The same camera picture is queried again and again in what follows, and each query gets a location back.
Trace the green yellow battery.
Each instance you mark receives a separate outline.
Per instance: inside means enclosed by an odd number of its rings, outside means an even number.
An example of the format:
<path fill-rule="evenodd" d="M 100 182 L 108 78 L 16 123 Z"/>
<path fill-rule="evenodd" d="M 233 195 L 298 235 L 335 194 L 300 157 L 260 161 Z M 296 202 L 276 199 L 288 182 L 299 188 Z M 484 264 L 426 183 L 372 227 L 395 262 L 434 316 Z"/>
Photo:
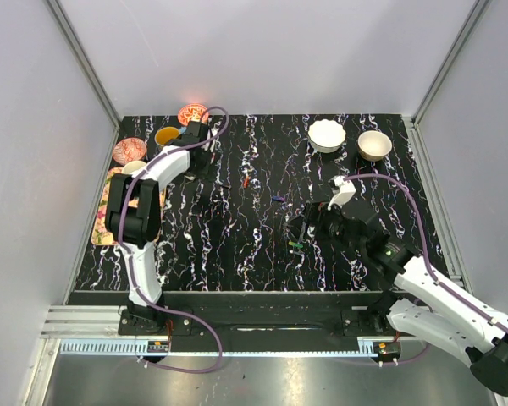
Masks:
<path fill-rule="evenodd" d="M 302 244 L 299 244 L 299 243 L 296 243 L 296 242 L 292 242 L 292 241 L 289 241 L 288 245 L 291 246 L 291 247 L 294 247 L 294 248 L 298 248 L 298 249 L 301 249 L 303 247 Z"/>

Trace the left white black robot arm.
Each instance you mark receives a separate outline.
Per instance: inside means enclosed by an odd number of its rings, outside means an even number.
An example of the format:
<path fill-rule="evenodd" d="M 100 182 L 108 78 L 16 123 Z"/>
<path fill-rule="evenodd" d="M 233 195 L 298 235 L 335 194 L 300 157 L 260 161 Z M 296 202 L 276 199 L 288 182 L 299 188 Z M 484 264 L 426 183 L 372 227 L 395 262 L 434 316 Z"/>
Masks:
<path fill-rule="evenodd" d="M 169 326 L 165 312 L 155 306 L 163 305 L 155 257 L 161 195 L 175 178 L 206 168 L 212 159 L 211 144 L 208 125 L 191 121 L 144 167 L 111 178 L 105 228 L 119 245 L 130 286 L 120 314 L 120 335 L 159 334 Z"/>

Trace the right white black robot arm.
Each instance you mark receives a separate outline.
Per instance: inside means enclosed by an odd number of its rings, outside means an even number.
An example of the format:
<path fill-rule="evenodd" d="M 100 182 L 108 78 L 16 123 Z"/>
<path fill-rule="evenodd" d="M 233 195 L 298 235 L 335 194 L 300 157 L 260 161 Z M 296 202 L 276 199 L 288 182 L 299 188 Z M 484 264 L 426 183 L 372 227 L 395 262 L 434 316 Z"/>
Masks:
<path fill-rule="evenodd" d="M 475 298 L 425 256 L 393 237 L 377 213 L 353 200 L 343 207 L 310 202 L 288 221 L 296 243 L 315 239 L 356 250 L 381 297 L 368 325 L 379 335 L 393 329 L 454 356 L 491 392 L 508 397 L 508 315 Z"/>

